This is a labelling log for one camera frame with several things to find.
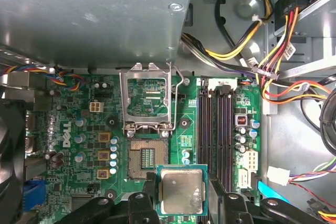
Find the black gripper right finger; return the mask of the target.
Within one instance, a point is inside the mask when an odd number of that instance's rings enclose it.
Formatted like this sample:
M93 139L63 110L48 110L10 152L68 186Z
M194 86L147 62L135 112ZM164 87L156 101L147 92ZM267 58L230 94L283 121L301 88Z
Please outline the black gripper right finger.
M228 193L216 174L208 175L208 211L210 223L323 223L277 198L254 206L241 194Z

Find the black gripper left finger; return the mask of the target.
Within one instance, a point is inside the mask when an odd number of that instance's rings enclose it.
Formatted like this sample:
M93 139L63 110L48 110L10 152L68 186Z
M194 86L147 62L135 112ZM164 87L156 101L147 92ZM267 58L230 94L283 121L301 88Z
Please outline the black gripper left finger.
M88 201L61 219L62 223L157 223L156 174L146 174L143 190L131 194L127 200L115 203L106 197Z

